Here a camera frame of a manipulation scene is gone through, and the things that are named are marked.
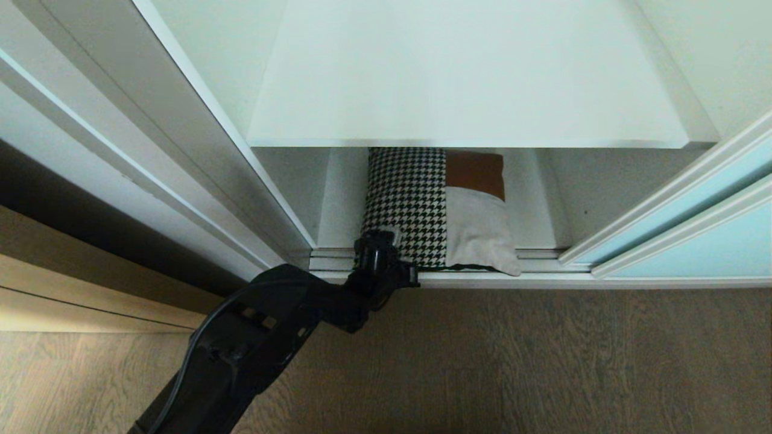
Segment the houndstooth pattern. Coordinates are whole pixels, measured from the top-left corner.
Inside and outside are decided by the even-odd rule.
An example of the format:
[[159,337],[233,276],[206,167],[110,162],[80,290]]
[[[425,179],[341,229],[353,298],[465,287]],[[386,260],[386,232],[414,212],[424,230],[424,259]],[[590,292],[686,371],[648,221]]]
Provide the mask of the houndstooth pattern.
[[368,166],[363,232],[394,226],[403,259],[422,268],[445,267],[445,151],[376,147]]

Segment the brown leather patch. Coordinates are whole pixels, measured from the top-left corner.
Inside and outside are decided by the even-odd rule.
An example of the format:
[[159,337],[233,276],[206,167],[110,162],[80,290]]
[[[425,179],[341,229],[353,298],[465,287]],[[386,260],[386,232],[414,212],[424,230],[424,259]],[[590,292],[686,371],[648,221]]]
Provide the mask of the brown leather patch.
[[445,185],[485,192],[504,199],[504,158],[498,154],[446,151]]

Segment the wooden floor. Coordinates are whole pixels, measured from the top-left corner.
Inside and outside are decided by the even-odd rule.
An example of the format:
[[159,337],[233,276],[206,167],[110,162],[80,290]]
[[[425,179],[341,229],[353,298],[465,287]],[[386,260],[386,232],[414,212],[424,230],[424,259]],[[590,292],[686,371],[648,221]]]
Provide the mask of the wooden floor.
[[[403,290],[235,432],[772,432],[772,292]],[[0,334],[0,432],[126,432],[185,335]]]

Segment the cushion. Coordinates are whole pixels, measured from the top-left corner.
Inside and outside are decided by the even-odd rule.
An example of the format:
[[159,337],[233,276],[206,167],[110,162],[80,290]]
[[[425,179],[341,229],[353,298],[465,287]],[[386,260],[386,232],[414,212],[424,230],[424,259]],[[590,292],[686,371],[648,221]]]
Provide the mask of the cushion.
[[420,270],[483,268],[517,276],[502,170],[498,154],[371,148],[362,230],[398,231],[402,259]]

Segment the cabinet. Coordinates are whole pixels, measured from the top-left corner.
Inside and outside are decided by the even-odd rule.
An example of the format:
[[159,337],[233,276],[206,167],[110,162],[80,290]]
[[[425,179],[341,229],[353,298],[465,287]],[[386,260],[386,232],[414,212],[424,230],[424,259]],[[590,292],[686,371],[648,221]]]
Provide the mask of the cabinet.
[[[772,171],[772,34],[725,23],[743,41],[700,63],[678,45],[708,31],[688,8],[673,27],[645,1],[43,3],[3,5],[3,83],[177,215],[129,212],[247,279],[285,261],[343,276],[368,146],[504,156],[526,273],[427,273],[436,286],[632,285],[602,271]],[[755,73],[708,79],[747,47]],[[728,114],[728,90],[758,97]],[[648,267],[634,284],[667,277]]]

